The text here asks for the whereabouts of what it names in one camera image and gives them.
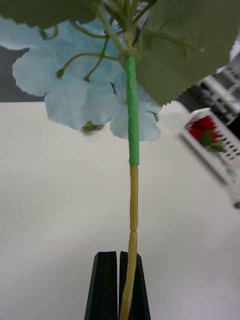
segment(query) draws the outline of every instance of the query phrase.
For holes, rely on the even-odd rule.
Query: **serrated leaf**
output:
[[[68,19],[84,24],[96,17],[86,1],[93,0],[0,0],[0,15],[41,29]]]
[[[175,100],[228,64],[239,12],[239,0],[158,0],[142,31],[137,80],[158,103]]]

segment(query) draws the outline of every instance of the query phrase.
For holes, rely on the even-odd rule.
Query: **flower petal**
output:
[[[160,137],[160,130],[153,113],[148,111],[138,112],[139,141],[155,141]],[[126,105],[119,106],[116,114],[110,122],[110,130],[114,136],[128,139],[128,108]]]
[[[80,130],[86,123],[82,108],[86,102],[88,88],[88,82],[64,75],[45,96],[48,118]]]
[[[35,48],[42,46],[42,39],[37,27],[30,28],[24,23],[16,24],[11,19],[0,17],[0,45],[10,50]]]
[[[126,72],[118,74],[113,82],[117,96],[122,101],[122,103],[125,103],[127,101]],[[157,104],[157,102],[144,90],[144,87],[139,83],[137,84],[137,98],[139,110],[146,110],[154,113],[158,113],[161,110],[159,104]]]
[[[116,137],[128,139],[128,107],[124,104],[117,107],[110,121],[110,130]]]
[[[30,49],[12,66],[16,85],[24,92],[44,96],[57,79],[55,55],[48,48]]]
[[[155,141],[160,137],[161,132],[157,127],[153,113],[148,111],[138,112],[139,141]]]
[[[87,92],[87,102],[82,113],[87,121],[94,125],[103,125],[110,121],[116,112],[118,98],[110,83],[90,82],[91,88]]]

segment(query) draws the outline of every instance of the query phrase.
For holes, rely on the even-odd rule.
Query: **background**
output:
[[[140,143],[138,253],[151,319],[239,320],[240,216],[165,107]],[[126,251],[128,142],[85,136],[35,103],[0,105],[0,319],[82,320],[94,256]]]

